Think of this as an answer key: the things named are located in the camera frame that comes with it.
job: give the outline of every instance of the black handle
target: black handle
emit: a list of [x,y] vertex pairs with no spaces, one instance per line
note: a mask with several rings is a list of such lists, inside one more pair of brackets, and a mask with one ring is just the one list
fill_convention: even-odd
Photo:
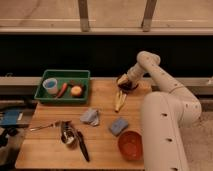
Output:
[[78,137],[79,137],[79,145],[80,145],[80,148],[81,148],[81,151],[86,159],[86,161],[90,161],[89,159],[89,154],[88,154],[88,151],[87,151],[87,148],[86,148],[86,145],[84,143],[84,139],[83,139],[83,135],[81,132],[77,132],[78,133]]

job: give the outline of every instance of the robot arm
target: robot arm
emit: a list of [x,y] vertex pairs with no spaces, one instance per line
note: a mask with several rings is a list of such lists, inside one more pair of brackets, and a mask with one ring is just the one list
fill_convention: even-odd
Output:
[[143,51],[127,72],[133,85],[149,73],[160,89],[160,92],[149,93],[141,108],[145,169],[188,171],[178,125],[196,121],[201,114],[201,104],[184,85],[160,68],[159,63],[158,55]]

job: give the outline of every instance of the wooden table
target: wooden table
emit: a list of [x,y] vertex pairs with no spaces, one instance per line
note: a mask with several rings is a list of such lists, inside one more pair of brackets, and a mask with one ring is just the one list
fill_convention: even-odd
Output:
[[[128,94],[119,113],[114,111],[117,87],[114,79],[94,79],[90,82],[88,104],[53,106],[38,104],[30,127],[46,125],[57,120],[72,120],[84,137],[90,156],[86,162],[79,147],[70,149],[60,140],[60,128],[27,131],[26,138],[16,161],[18,169],[143,169],[143,158],[139,161],[125,160],[118,149],[118,137],[109,132],[109,125],[118,117],[129,122],[126,130],[141,133],[140,104],[151,91],[147,82]],[[81,123],[80,116],[89,108],[97,108],[100,125],[92,127]]]

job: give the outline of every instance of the black wall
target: black wall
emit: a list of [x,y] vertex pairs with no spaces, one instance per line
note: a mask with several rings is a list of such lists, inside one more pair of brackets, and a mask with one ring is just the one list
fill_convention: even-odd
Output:
[[0,35],[0,76],[42,76],[45,69],[117,76],[142,50],[160,55],[175,77],[213,75],[213,36]]

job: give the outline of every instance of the orange bowl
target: orange bowl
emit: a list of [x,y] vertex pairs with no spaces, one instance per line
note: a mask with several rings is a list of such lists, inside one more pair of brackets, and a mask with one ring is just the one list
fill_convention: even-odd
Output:
[[140,160],[143,148],[142,137],[135,131],[126,131],[119,136],[118,147],[127,160]]

